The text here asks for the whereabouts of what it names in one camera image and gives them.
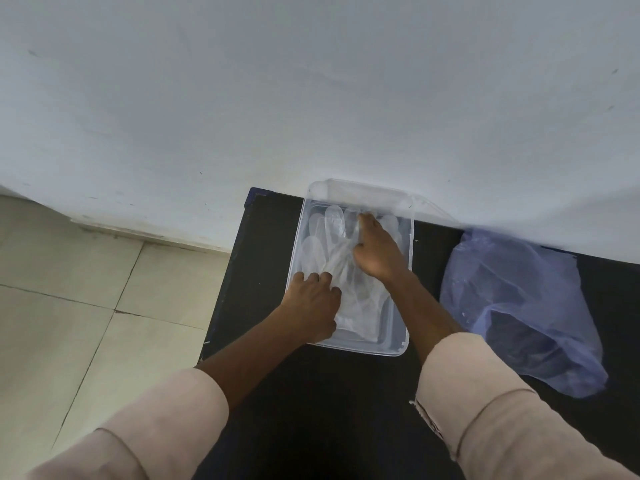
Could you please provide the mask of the person's right hand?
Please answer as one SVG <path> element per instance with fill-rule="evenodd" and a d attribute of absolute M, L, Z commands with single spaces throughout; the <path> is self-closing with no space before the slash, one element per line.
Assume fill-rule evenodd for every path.
<path fill-rule="evenodd" d="M 410 274 L 402 252 L 387 231 L 383 242 L 378 245 L 356 245 L 353 257 L 365 274 L 379 280 L 390 293 Z"/>

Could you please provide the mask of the clear disposable glove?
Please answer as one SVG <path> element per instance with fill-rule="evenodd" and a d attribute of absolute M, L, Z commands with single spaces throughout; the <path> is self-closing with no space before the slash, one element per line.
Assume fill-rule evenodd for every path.
<path fill-rule="evenodd" d="M 332 275 L 332 286 L 341 290 L 338 314 L 348 319 L 379 317 L 382 291 L 373 278 L 355 263 L 353 249 L 358 240 L 358 210 L 329 206 L 324 213 L 326 263 L 323 270 Z"/>

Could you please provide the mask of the pile of clear plastic gloves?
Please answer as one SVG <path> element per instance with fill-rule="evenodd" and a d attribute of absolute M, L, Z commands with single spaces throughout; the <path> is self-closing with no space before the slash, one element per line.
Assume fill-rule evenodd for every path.
<path fill-rule="evenodd" d="M 341 291 L 337 325 L 331 340 L 374 343 L 381 337 L 383 307 L 389 294 L 356 263 L 354 249 L 362 241 L 361 210 L 314 203 L 302 229 L 294 259 L 295 272 L 332 276 L 330 288 Z"/>

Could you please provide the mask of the person's right forearm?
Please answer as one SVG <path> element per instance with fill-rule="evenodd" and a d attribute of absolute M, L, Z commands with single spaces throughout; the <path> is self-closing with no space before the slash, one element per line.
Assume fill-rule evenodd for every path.
<path fill-rule="evenodd" d="M 402 269 L 383 283 L 400 312 L 421 365 L 439 342 L 463 332 L 411 271 Z"/>

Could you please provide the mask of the beige right sleeve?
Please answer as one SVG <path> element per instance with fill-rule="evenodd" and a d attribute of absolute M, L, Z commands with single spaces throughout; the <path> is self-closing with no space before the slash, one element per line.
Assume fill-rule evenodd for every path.
<path fill-rule="evenodd" d="M 466 480 L 640 480 L 603 455 L 472 333 L 441 340 L 413 405 Z"/>

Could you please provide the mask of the clear plastic container lid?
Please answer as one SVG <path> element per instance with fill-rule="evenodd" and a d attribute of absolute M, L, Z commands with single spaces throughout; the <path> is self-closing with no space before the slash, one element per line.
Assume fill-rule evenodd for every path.
<path fill-rule="evenodd" d="M 450 228 L 461 227 L 457 220 L 427 197 L 348 180 L 329 178 L 314 182 L 308 188 L 305 201 L 336 204 L 378 214 L 393 214 L 396 217 Z"/>

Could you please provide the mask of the beige left sleeve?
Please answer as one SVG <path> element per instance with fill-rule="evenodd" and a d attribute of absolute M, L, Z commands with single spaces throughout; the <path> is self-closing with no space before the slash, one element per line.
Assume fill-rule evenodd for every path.
<path fill-rule="evenodd" d="M 220 386 L 185 369 L 20 480 L 191 480 L 228 416 Z"/>

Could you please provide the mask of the clear plastic container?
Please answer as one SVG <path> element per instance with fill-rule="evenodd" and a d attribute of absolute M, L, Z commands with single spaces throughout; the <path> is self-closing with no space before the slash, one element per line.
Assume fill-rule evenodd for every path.
<path fill-rule="evenodd" d="M 294 238 L 294 245 L 289 266 L 289 274 L 287 277 L 286 287 L 292 281 L 294 270 L 296 251 L 302 241 L 302 229 L 309 217 L 310 208 L 315 202 L 303 201 L 298 228 Z M 414 222 L 412 219 L 396 217 L 393 214 L 372 213 L 380 222 L 383 229 L 387 231 L 398 245 L 404 259 L 410 269 L 412 267 L 413 254 L 413 229 Z M 361 353 L 366 355 L 378 356 L 400 356 L 407 349 L 409 341 L 409 333 L 404 322 L 397 310 L 396 305 L 390 295 L 383 307 L 383 316 L 381 322 L 381 337 L 374 343 L 361 343 L 351 341 L 333 341 L 331 338 L 318 342 L 317 345 L 325 348 L 336 349 L 341 351 Z"/>

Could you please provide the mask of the beige sleeve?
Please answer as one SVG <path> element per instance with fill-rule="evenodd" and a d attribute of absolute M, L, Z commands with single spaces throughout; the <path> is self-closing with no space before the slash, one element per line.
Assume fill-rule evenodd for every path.
<path fill-rule="evenodd" d="M 228 416 L 220 386 L 185 369 L 20 480 L 191 480 Z"/>
<path fill-rule="evenodd" d="M 640 480 L 603 455 L 472 333 L 441 340 L 413 405 L 466 480 Z"/>

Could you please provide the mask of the person's left hand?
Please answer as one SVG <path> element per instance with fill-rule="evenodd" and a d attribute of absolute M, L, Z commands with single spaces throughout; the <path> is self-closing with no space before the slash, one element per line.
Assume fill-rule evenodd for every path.
<path fill-rule="evenodd" d="M 340 302 L 299 302 L 291 296 L 291 282 L 278 307 L 287 331 L 292 331 L 301 344 L 314 344 L 331 338 L 337 329 L 335 317 Z"/>

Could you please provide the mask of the person's left forearm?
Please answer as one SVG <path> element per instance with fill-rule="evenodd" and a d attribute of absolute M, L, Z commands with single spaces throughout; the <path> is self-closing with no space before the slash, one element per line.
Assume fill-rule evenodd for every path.
<path fill-rule="evenodd" d="M 267 318 L 207 359 L 196 369 L 220 387 L 233 411 L 304 340 L 290 309 L 277 307 Z"/>

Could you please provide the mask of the blue plastic bag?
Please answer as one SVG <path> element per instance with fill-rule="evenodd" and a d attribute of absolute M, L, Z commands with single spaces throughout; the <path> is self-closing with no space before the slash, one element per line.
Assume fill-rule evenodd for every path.
<path fill-rule="evenodd" d="M 603 346 L 576 256 L 467 230 L 452 250 L 439 300 L 517 374 L 578 399 L 605 389 Z"/>

